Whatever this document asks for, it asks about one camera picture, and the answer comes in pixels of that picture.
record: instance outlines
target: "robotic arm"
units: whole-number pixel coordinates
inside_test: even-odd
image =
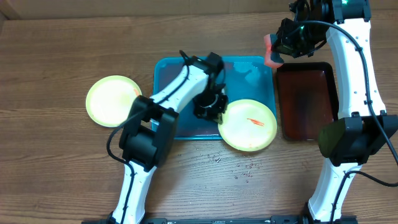
[[[221,114],[226,110],[228,97],[222,91],[225,84],[216,84],[224,69],[221,57],[211,53],[205,60],[195,56],[184,59],[185,66],[172,83],[151,98],[138,96],[133,102],[119,142],[122,157],[128,161],[124,165],[122,191],[115,211],[104,223],[140,223],[150,180],[156,168],[165,162],[175,136],[178,113],[189,101],[195,104],[196,117],[222,123]],[[142,126],[141,121],[156,122],[157,131]]]
[[[354,174],[345,181],[335,198],[345,174],[360,170],[370,155],[386,143],[371,116],[367,94],[371,95],[373,110],[382,128],[390,138],[398,129],[397,117],[387,116],[386,107],[377,89],[370,51],[370,7],[367,0],[298,0],[290,4],[295,20],[288,18],[276,34],[265,36],[266,65],[280,67],[279,54],[293,57],[308,55],[329,43],[335,59],[340,92],[339,120],[325,127],[319,134],[318,144],[324,158],[323,169],[314,195],[308,201],[310,223],[328,223],[341,218],[341,207]],[[340,30],[317,21],[334,24],[354,37],[362,49]],[[364,76],[361,50],[367,63],[368,80]],[[366,90],[369,83],[370,92]]]

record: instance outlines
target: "wooden table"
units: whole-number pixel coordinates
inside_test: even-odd
[[[80,223],[114,210],[124,168],[106,153],[111,130],[95,124],[85,109],[97,80],[124,75],[150,96],[160,59],[178,56],[180,49],[264,55],[262,37],[284,17],[290,14],[6,21],[0,36],[0,223]],[[374,68],[389,114],[398,113],[396,21],[398,11],[373,11]],[[294,62],[304,61],[334,66],[328,46]],[[397,135],[392,142],[398,147]],[[113,147],[120,154],[117,140]],[[146,210],[166,218],[298,214],[314,193],[322,162],[317,143],[286,141],[280,130],[270,147],[254,154],[222,141],[176,141],[155,173]],[[251,163],[259,169],[246,168]],[[252,177],[242,176],[249,170]],[[398,179],[386,147],[363,171]],[[397,189],[360,176],[350,189],[345,215],[357,215],[360,223],[398,219]]]

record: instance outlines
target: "blue tray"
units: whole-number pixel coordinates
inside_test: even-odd
[[[226,69],[226,94],[229,103],[250,99],[266,105],[276,117],[274,84],[272,70],[264,65],[260,56],[223,57]],[[181,57],[160,60],[155,66],[154,94],[165,88],[181,72]],[[217,82],[222,82],[224,72],[218,75]],[[184,140],[220,140],[221,136],[215,122],[198,119],[193,115],[193,102],[181,111],[175,139]]]

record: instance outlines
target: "orange mark on plate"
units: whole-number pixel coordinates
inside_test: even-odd
[[[248,120],[250,120],[251,122],[253,122],[253,124],[256,124],[256,125],[258,125],[258,126],[264,127],[264,123],[263,123],[263,122],[260,122],[260,121],[258,121],[258,120],[256,120],[256,119],[251,119],[251,118],[248,118]]]

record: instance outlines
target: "table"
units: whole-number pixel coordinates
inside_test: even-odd
[[[180,49],[189,55],[211,51],[264,55],[262,37],[290,16],[6,21],[0,35],[0,223],[80,223],[114,210],[124,168],[106,153],[111,130],[95,124],[85,110],[87,91],[97,80],[124,75],[150,96],[160,59],[178,56]],[[396,21],[398,11],[373,11],[374,68],[389,114],[398,113]],[[312,58],[294,60],[314,61],[334,66],[328,46]],[[397,135],[392,142],[398,146]],[[117,140],[113,148],[121,154]],[[215,163],[212,157],[221,160]],[[166,165],[154,175],[147,214],[166,218],[298,214],[315,190],[322,162],[316,142],[286,141],[281,130],[271,146],[254,154],[235,151],[222,141],[176,141]],[[246,168],[252,163],[259,169]],[[396,170],[386,147],[363,168],[388,182],[397,181]],[[248,171],[252,177],[242,175]],[[357,215],[360,223],[398,219],[397,189],[360,176],[350,189],[345,215]]]

